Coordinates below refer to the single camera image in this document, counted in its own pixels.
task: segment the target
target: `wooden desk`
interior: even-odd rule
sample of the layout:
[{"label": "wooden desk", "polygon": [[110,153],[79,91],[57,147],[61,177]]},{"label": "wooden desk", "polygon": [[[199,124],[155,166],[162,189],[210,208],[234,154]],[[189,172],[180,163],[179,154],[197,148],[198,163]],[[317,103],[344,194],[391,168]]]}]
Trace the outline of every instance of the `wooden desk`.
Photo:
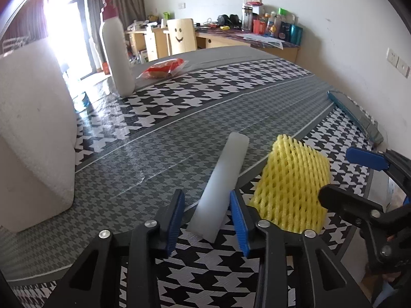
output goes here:
[{"label": "wooden desk", "polygon": [[267,53],[279,56],[280,58],[286,59],[295,63],[297,59],[297,54],[299,46],[284,42],[283,50],[265,44],[263,42],[250,41],[242,37],[237,36],[237,34],[242,34],[241,30],[221,30],[209,29],[200,30],[196,32],[197,46],[200,48],[213,48],[222,46],[235,46],[244,45],[265,51]]},{"label": "wooden desk", "polygon": [[[140,50],[147,49],[149,61],[157,60],[169,56],[168,38],[164,31],[167,28],[154,28],[140,31],[128,31],[126,34],[130,36],[130,43],[133,53],[137,56]],[[197,46],[199,48],[213,48],[222,46],[244,45],[259,49],[261,51],[279,56],[295,63],[299,46],[283,42],[283,50],[265,44],[263,42],[250,41],[237,34],[243,34],[241,30],[221,30],[209,29],[205,31],[197,31]]]},{"label": "wooden desk", "polygon": [[147,49],[148,60],[153,61],[169,56],[167,36],[163,28],[147,28],[147,30],[127,31],[132,51],[138,56],[139,51]]}]

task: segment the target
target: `smiley face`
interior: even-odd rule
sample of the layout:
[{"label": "smiley face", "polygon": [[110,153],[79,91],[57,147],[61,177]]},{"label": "smiley face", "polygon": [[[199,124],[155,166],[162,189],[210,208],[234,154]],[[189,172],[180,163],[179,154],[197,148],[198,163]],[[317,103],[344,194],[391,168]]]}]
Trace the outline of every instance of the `smiley face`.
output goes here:
[{"label": "smiley face", "polygon": [[177,42],[181,43],[182,40],[184,39],[184,37],[181,37],[181,39],[178,39],[177,36],[175,36],[175,38],[177,39]]}]

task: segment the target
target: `glass door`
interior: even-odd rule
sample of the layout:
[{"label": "glass door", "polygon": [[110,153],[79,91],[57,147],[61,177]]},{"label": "glass door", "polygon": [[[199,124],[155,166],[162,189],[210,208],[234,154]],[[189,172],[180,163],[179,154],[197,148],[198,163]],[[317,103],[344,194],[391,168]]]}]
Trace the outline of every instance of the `glass door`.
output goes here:
[{"label": "glass door", "polygon": [[53,49],[63,72],[81,80],[96,73],[87,0],[44,0]]}]

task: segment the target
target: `wooden chair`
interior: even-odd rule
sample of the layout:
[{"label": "wooden chair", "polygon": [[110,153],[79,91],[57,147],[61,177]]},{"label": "wooden chair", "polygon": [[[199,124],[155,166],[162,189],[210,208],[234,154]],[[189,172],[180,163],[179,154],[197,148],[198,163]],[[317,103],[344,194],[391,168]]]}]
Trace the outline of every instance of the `wooden chair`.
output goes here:
[{"label": "wooden chair", "polygon": [[169,37],[169,55],[197,50],[196,31],[191,18],[168,20],[167,27],[164,33]]}]

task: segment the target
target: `white spray bottle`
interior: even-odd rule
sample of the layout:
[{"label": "white spray bottle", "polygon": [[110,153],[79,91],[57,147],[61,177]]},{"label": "white spray bottle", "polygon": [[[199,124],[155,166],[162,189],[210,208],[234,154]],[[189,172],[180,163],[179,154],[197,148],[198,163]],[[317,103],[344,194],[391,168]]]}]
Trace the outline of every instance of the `white spray bottle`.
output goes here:
[{"label": "white spray bottle", "polygon": [[103,43],[110,73],[120,96],[130,96],[135,87],[131,73],[123,25],[118,18],[118,11],[111,0],[103,0],[101,9],[100,37]]}]

